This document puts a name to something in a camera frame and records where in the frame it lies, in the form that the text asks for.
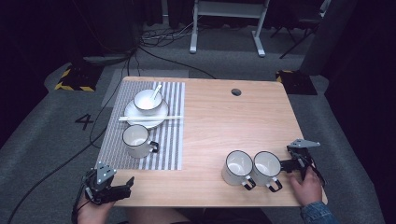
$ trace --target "denim sleeve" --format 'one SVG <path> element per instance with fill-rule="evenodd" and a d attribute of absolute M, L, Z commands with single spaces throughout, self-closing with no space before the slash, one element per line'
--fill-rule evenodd
<path fill-rule="evenodd" d="M 339 223 L 323 202 L 315 202 L 303 207 L 301 217 L 305 223 L 309 224 Z"/>

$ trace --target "plate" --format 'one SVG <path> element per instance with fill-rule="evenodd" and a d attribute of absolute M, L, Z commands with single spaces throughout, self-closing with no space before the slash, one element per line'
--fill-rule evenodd
<path fill-rule="evenodd" d="M 136 108 L 136 106 L 134 105 L 134 101 L 131 101 L 125 107 L 124 116 L 125 117 L 148 117 L 148 118 L 149 117 L 157 117 L 157 116 L 165 117 L 165 116 L 168 116 L 168 111 L 169 111 L 168 104 L 165 101 L 163 101 L 161 108 L 158 110 L 158 112 L 156 114 L 144 115 Z M 141 121 L 128 120 L 127 122 L 130 125 L 140 124 L 140 125 L 145 126 L 147 129 L 153 129 L 153 128 L 157 127 L 158 125 L 162 124 L 164 121 L 165 121 L 165 119 L 141 120 Z"/>

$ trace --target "black mug handle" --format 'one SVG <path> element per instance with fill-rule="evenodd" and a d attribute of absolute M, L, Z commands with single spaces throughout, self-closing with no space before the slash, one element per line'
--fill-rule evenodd
<path fill-rule="evenodd" d="M 149 144 L 154 147 L 151 152 L 158 153 L 158 150 L 160 150 L 160 145 L 153 141 L 149 142 Z"/>
<path fill-rule="evenodd" d="M 247 189 L 247 190 L 254 189 L 254 187 L 256 187 L 256 182 L 254 182 L 254 180 L 250 177 L 250 175 L 247 175 L 245 178 L 251 185 L 250 186 L 248 183 L 243 182 L 242 184 L 244 185 L 245 189 Z"/>
<path fill-rule="evenodd" d="M 280 181 L 277 178 L 273 178 L 273 180 L 275 181 L 276 185 L 277 185 L 277 189 L 274 189 L 274 187 L 272 187 L 271 185 L 268 187 L 269 190 L 271 190 L 272 192 L 277 192 L 278 190 L 282 189 L 283 186 L 280 183 Z"/>

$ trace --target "chopsticks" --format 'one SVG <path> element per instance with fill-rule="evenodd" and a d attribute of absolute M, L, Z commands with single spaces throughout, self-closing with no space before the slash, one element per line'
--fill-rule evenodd
<path fill-rule="evenodd" d="M 183 119 L 183 116 L 147 116 L 147 117 L 120 117 L 120 121 L 127 120 L 157 120 L 157 119 Z"/>

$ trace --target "person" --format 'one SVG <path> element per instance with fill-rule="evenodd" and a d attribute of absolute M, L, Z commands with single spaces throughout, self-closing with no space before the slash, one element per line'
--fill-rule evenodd
<path fill-rule="evenodd" d="M 322 201 L 322 187 L 318 176 L 308 167 L 305 179 L 300 183 L 294 174 L 289 174 L 294 195 L 302 206 L 301 216 L 307 224 L 339 223 Z M 105 224 L 114 203 L 96 205 L 84 197 L 79 202 L 78 224 Z M 130 224 L 182 224 L 193 223 L 173 208 L 131 208 L 127 212 Z"/>

